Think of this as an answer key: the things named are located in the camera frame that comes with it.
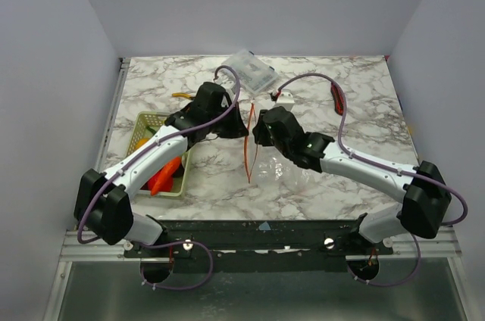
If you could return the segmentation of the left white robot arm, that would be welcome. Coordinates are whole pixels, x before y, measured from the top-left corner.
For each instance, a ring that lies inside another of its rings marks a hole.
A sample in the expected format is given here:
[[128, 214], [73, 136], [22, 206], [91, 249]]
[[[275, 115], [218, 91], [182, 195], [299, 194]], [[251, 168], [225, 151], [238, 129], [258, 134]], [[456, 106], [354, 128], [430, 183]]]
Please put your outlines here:
[[223, 86], [205, 82], [195, 98], [169, 115], [141, 148], [101, 173], [85, 172], [74, 208], [78, 229], [90, 229], [96, 238], [109, 245], [123, 239], [142, 243], [149, 255], [161, 256], [168, 246], [162, 225], [151, 217], [134, 213], [130, 200], [159, 170], [208, 134], [225, 139], [246, 136], [237, 99]]

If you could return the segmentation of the clear zip top bag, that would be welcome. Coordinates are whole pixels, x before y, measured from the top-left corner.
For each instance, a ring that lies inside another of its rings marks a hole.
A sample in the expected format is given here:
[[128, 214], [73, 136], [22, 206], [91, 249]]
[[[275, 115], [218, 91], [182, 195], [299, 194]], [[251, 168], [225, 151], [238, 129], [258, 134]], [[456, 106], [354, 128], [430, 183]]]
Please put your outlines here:
[[317, 185], [317, 174], [298, 168], [286, 159], [275, 147], [255, 144], [252, 130], [255, 128], [260, 111], [265, 106], [252, 99], [246, 128], [249, 134], [243, 142], [243, 163], [247, 183], [263, 189], [287, 189], [292, 193], [303, 194]]

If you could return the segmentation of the orange toy carrot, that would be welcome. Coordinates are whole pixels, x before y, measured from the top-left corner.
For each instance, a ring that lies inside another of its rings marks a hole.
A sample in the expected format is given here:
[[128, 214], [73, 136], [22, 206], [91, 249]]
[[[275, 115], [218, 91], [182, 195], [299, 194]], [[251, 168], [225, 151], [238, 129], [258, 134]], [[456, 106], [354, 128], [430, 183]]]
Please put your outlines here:
[[150, 195], [155, 196], [159, 192], [171, 192], [175, 179], [183, 177], [184, 172], [182, 157], [175, 157], [148, 181]]

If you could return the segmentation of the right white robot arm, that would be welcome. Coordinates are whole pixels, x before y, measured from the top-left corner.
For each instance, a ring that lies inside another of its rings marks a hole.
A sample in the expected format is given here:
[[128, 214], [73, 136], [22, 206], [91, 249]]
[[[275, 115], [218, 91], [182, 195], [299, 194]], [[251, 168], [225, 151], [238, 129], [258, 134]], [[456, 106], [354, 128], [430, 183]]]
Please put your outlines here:
[[342, 149], [334, 138], [306, 132], [292, 112], [277, 106], [262, 110], [252, 130], [255, 143], [276, 148], [287, 160], [304, 170], [346, 177], [384, 193], [393, 206], [361, 215], [349, 234], [349, 247], [366, 254], [385, 238], [410, 233], [435, 238], [451, 201], [437, 167], [423, 161], [417, 167], [392, 164]]

